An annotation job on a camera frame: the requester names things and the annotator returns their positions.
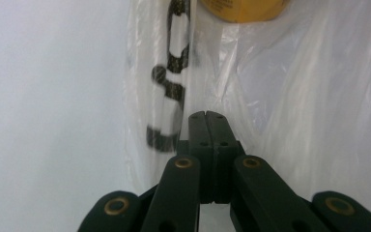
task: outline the brass screw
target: brass screw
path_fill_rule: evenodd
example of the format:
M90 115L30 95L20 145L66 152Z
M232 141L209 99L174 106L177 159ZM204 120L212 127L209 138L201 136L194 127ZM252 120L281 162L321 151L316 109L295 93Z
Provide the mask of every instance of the brass screw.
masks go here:
M121 207L117 207L117 209L115 209L113 207L113 205L115 204L120 204ZM104 205L104 212L107 214L107 215L110 215L110 216L117 216L117 215L120 215L122 213L124 213L127 209L128 209L128 199L125 198L125 197L116 197L116 198L113 198L111 200L109 200L105 205Z
M355 214L355 208L347 201L336 198L329 197L325 200L328 208L339 215L352 216Z
M181 158L181 159L177 159L175 164L179 168L189 168L192 166L192 161L187 158Z
M261 162L255 158L245 158L243 160L243 165L248 168L256 168L261 165Z

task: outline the yellow object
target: yellow object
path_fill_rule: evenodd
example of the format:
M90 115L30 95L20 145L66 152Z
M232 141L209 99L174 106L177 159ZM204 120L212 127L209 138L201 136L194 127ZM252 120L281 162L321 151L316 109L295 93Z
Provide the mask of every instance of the yellow object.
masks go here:
M277 17L289 0L202 0L214 15L229 22L267 21Z

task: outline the plastic bag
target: plastic bag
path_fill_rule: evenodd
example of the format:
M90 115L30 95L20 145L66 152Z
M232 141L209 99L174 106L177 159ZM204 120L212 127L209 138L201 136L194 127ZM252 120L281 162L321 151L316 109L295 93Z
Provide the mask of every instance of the plastic bag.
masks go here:
M246 24L221 21L191 1L191 18L173 16L180 26L168 49L179 56L175 47L186 47L189 32L188 67L170 75L185 89L183 116L151 79L167 62L169 4L131 4L126 158L136 189L156 184L174 155L147 145L147 125L171 127L170 134L180 120L187 129L191 113L213 110L298 195L336 190L371 210L371 1L296 0L275 20ZM212 208L203 207L202 231L229 231L229 221L210 217Z

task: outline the screw hole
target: screw hole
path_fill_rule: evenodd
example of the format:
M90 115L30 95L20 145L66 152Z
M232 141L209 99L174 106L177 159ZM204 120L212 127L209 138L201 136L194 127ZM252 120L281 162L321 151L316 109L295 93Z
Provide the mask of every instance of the screw hole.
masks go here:
M187 158L177 159L175 162L177 167L188 168L192 166L192 161Z
M125 197L117 197L109 200L104 205L104 212L110 216L117 216L128 209L128 200Z
M297 232L312 232L311 227L301 220L295 220L292 222L292 228L294 228Z
M329 197L325 200L328 208L339 215L351 216L355 214L355 208L347 201L336 198Z
M249 168L258 167L260 164L261 162L255 158L246 158L243 160L243 165Z
M177 227L174 221L165 220L159 225L158 230L160 232L175 232L177 230Z

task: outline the plastic wrap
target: plastic wrap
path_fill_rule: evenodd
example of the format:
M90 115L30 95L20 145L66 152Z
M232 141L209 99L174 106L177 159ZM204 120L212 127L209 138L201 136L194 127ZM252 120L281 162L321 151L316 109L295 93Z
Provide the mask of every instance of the plastic wrap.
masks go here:
M131 3L126 162L138 193L174 155L150 145L147 127L170 136L182 124L187 139L188 115L213 110L298 195L336 190L371 210L371 1L293 0L277 19L246 24L221 21L197 1L190 17L170 18L170 2ZM182 110L152 71L187 43L187 68L167 72L184 88ZM226 211L204 206L201 230L230 231Z

